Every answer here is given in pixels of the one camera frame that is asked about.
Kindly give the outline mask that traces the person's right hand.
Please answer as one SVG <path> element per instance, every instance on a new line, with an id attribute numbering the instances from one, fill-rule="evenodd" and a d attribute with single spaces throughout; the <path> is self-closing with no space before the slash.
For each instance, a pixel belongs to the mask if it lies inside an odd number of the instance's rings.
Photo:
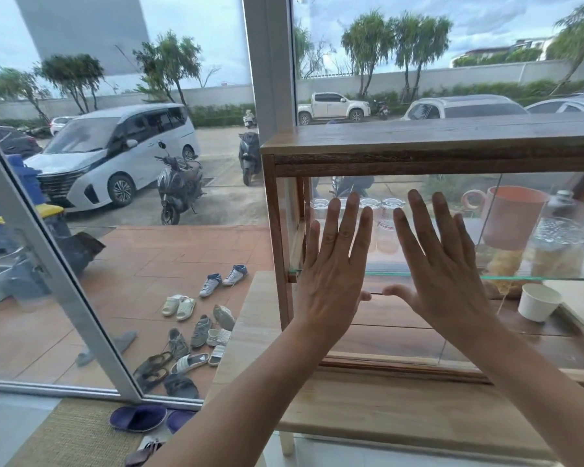
<path id="1" fill-rule="evenodd" d="M 438 258 L 428 260 L 415 229 L 400 209 L 395 228 L 414 285 L 413 307 L 433 329 L 453 344 L 459 339 L 501 327 L 484 293 L 479 274 L 465 263 L 455 216 L 441 192 L 432 196 Z"/>

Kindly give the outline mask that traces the person's left forearm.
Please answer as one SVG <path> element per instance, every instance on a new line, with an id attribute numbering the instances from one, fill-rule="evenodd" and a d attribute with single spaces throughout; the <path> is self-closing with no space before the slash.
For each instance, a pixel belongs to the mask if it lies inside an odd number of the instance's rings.
<path id="1" fill-rule="evenodd" d="M 255 467 L 290 403 L 350 324 L 296 316 L 143 467 Z"/>

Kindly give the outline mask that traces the pink plastic mug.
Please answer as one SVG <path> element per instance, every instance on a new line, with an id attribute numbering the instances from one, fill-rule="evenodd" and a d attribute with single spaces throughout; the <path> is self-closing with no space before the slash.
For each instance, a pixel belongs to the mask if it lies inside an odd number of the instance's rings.
<path id="1" fill-rule="evenodd" d="M 461 197 L 467 209 L 481 210 L 482 242 L 506 251 L 526 248 L 549 200 L 548 193 L 521 186 L 494 186 L 485 192 L 468 190 Z"/>

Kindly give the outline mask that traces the clear jar with snacks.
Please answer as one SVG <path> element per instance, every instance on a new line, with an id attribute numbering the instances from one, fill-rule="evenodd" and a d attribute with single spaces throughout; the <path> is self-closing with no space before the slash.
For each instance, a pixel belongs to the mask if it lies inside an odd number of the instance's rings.
<path id="1" fill-rule="evenodd" d="M 584 202 L 558 190 L 546 203 L 526 249 L 530 275 L 574 279 L 584 266 Z"/>

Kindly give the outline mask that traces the dark grey scooter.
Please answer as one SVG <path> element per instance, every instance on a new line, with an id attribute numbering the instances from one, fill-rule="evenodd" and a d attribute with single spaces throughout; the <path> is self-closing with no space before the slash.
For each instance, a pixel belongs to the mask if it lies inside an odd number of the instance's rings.
<path id="1" fill-rule="evenodd" d="M 260 154 L 259 134 L 246 131 L 239 134 L 239 162 L 242 171 L 243 183 L 249 187 L 254 176 L 262 172 L 262 157 Z"/>

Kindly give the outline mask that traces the light wooden table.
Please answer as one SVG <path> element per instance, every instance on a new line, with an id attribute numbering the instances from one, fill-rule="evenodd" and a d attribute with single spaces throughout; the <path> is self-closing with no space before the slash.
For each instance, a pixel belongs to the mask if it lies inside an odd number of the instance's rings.
<path id="1" fill-rule="evenodd" d="M 204 404 L 280 335 L 273 271 L 257 271 Z M 277 430 L 422 450 L 549 460 L 555 456 L 492 385 L 321 367 Z"/>

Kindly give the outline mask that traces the white suv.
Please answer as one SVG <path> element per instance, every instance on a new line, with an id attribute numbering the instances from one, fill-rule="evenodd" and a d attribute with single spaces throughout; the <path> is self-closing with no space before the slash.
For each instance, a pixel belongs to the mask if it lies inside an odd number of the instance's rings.
<path id="1" fill-rule="evenodd" d="M 523 106 L 506 96 L 497 94 L 470 94 L 421 98 L 413 101 L 400 119 L 409 121 L 521 114 L 529 114 L 529 112 Z"/>

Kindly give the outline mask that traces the row of green trees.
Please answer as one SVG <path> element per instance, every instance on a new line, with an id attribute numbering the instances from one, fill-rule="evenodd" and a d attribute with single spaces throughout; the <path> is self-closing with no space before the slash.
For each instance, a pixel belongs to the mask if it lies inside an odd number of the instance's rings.
<path id="1" fill-rule="evenodd" d="M 99 96 L 146 94 L 176 102 L 183 90 L 252 85 L 242 0 L 140 0 L 149 42 L 133 52 L 139 73 L 106 76 L 88 54 L 42 60 L 15 0 L 0 0 L 0 102 L 29 101 L 38 118 L 0 119 L 51 136 L 39 101 L 73 100 L 75 116 L 101 110 Z M 295 83 L 359 77 L 350 100 L 366 100 L 374 74 L 403 72 L 402 101 L 421 71 L 560 60 L 584 61 L 584 0 L 291 0 Z"/>

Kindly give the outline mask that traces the purple slipper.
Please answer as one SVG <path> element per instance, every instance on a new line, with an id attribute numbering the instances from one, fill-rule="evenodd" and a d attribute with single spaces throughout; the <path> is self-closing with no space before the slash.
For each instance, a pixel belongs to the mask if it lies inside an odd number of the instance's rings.
<path id="1" fill-rule="evenodd" d="M 168 431 L 172 435 L 176 434 L 196 414 L 197 412 L 190 410 L 172 410 L 165 422 Z"/>
<path id="2" fill-rule="evenodd" d="M 163 424 L 169 410 L 154 403 L 124 405 L 114 410 L 109 424 L 116 430 L 130 433 L 146 433 Z"/>

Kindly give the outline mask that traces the white minivan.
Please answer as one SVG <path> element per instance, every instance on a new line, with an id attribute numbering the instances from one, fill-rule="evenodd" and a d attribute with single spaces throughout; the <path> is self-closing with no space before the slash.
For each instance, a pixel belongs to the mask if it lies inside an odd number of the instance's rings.
<path id="1" fill-rule="evenodd" d="M 174 157 L 201 154 L 187 106 L 144 103 L 77 116 L 24 164 L 40 172 L 49 203 L 67 213 L 125 207 L 161 172 L 159 141 Z"/>

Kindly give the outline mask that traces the black bag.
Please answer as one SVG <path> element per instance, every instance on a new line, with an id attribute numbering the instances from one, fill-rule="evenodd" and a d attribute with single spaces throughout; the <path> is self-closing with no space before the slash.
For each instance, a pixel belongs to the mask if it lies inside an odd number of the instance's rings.
<path id="1" fill-rule="evenodd" d="M 61 236 L 57 239 L 72 272 L 80 277 L 86 267 L 106 248 L 106 245 L 87 232 Z"/>

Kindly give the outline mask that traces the yellow lid waste bin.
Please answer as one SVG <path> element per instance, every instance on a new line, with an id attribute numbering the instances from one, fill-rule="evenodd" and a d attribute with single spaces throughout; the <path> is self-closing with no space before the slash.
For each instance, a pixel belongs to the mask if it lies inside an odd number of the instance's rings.
<path id="1" fill-rule="evenodd" d="M 65 210 L 63 207 L 43 203 L 36 205 L 35 209 L 55 238 L 68 238 L 72 235 L 65 219 Z"/>

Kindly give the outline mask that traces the small white car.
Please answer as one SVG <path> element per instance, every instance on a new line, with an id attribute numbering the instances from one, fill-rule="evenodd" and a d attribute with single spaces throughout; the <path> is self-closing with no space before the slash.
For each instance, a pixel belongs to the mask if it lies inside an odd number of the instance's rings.
<path id="1" fill-rule="evenodd" d="M 61 130 L 76 116 L 57 116 L 48 123 L 49 132 L 52 137 L 55 137 Z"/>

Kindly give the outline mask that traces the woven floor mat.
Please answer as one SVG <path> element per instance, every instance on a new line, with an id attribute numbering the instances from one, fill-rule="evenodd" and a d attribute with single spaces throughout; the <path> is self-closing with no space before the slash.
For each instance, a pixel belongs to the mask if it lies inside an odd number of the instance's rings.
<path id="1" fill-rule="evenodd" d="M 145 440 L 168 437 L 165 427 L 148 433 L 117 430 L 109 423 L 120 403 L 64 399 L 5 467 L 125 467 Z"/>

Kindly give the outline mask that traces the concrete perimeter wall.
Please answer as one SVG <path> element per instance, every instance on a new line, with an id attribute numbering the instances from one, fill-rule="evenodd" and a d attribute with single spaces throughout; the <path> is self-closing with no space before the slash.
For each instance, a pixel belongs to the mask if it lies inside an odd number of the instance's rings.
<path id="1" fill-rule="evenodd" d="M 438 90 L 458 85 L 475 85 L 482 83 L 517 83 L 525 85 L 539 80 L 560 81 L 568 72 L 570 64 L 560 60 L 505 63 L 483 66 L 467 66 L 461 68 L 426 69 L 421 71 L 419 88 Z M 584 61 L 574 72 L 571 81 L 584 80 Z M 299 100 L 306 100 L 312 93 L 335 92 L 351 98 L 360 85 L 359 77 L 326 76 L 302 79 L 296 83 L 296 94 Z M 381 94 L 392 91 L 400 93 L 405 88 L 404 73 L 390 72 L 374 74 L 369 85 L 369 94 Z M 187 104 L 196 106 L 225 106 L 253 103 L 253 86 L 231 85 L 212 86 L 206 88 L 191 88 L 182 91 Z M 141 93 L 125 93 L 99 96 L 98 108 L 116 108 L 132 104 L 143 104 L 150 98 Z M 39 101 L 40 109 L 47 117 L 75 116 L 79 109 L 73 100 L 49 99 Z M 0 102 L 0 119 L 28 120 L 38 118 L 33 105 L 26 100 Z"/>

